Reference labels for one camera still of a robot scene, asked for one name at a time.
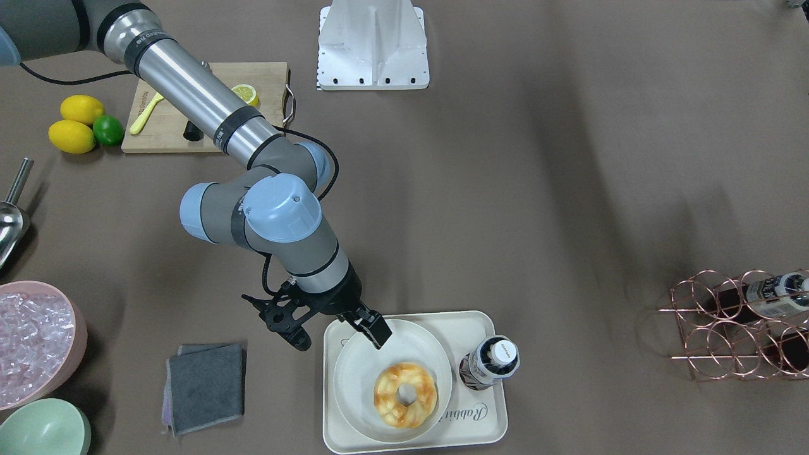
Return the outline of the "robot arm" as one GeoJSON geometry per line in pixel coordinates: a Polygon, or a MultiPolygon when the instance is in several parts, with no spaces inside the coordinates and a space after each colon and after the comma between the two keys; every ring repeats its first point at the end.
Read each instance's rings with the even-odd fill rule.
{"type": "Polygon", "coordinates": [[[191,187],[180,222],[192,236],[274,257],[289,279],[268,300],[247,296],[268,329],[305,351],[317,314],[347,322],[381,348],[392,335],[362,303],[362,284],[322,212],[316,191],[336,174],[329,148],[293,143],[256,107],[205,69],[138,1],[3,1],[2,64],[101,52],[123,64],[199,127],[246,172],[191,187]]]}

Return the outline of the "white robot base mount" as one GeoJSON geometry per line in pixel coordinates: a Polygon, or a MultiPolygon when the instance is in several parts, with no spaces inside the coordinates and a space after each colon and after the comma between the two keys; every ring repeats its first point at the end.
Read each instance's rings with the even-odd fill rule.
{"type": "Polygon", "coordinates": [[[319,14],[316,88],[430,85],[424,11],[410,1],[334,1],[319,14]]]}

